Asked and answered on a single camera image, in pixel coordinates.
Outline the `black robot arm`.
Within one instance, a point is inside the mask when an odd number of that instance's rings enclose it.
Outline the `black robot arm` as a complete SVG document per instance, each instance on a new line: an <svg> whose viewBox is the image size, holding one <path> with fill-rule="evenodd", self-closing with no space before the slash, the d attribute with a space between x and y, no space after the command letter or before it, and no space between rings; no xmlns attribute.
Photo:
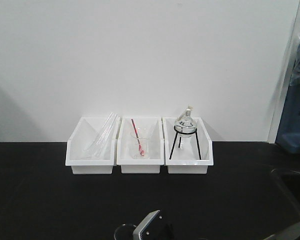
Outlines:
<svg viewBox="0 0 300 240"><path fill-rule="evenodd" d="M287 227L279 233L276 233L274 240L300 240L300 222Z"/></svg>

